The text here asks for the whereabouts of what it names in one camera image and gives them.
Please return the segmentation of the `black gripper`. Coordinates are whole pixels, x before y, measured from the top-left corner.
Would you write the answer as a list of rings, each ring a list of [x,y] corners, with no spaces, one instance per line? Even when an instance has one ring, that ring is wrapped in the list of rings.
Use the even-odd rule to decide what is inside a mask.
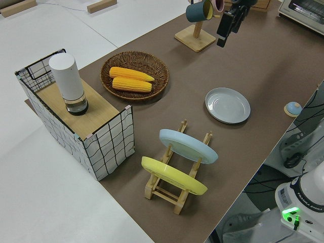
[[[217,45],[224,47],[230,32],[237,33],[242,21],[248,15],[250,8],[256,4],[256,0],[231,1],[229,12],[224,12],[217,29]]]

